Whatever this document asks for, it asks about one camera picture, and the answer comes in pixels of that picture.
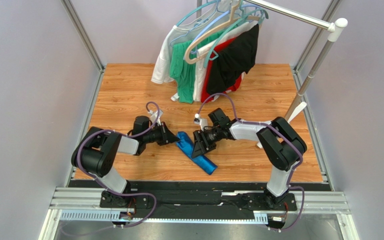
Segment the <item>blue cloth napkin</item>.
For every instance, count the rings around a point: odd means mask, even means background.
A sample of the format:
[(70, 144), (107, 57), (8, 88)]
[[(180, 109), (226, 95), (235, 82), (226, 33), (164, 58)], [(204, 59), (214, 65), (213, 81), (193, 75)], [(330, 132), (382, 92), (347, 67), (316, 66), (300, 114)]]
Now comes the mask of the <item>blue cloth napkin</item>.
[(179, 138), (179, 141), (176, 142), (177, 147), (205, 173), (212, 175), (218, 166), (205, 155), (192, 157), (194, 143), (186, 132), (179, 131), (176, 136)]

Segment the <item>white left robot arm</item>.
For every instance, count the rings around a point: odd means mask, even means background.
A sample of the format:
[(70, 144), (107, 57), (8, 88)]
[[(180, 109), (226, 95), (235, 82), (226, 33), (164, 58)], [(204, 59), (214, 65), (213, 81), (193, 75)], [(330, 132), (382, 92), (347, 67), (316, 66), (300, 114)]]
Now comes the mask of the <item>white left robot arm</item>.
[(161, 110), (150, 111), (149, 114), (137, 116), (128, 135), (91, 127), (74, 150), (71, 164), (93, 177), (108, 192), (128, 194), (130, 183), (113, 167), (117, 154), (140, 156), (147, 144), (164, 146), (180, 141), (160, 120)]

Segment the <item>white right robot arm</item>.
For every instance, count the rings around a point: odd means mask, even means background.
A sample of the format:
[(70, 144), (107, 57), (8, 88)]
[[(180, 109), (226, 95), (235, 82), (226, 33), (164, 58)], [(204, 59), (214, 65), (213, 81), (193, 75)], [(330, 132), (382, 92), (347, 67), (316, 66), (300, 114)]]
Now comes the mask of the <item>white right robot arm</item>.
[(221, 140), (248, 140), (259, 142), (272, 164), (271, 176), (266, 185), (269, 195), (275, 198), (285, 195), (289, 190), (292, 171), (303, 160), (307, 145), (289, 122), (283, 117), (272, 121), (246, 121), (241, 118), (230, 119), (221, 108), (208, 114), (212, 125), (198, 113), (194, 122), (201, 129), (193, 133), (193, 158), (215, 150)]

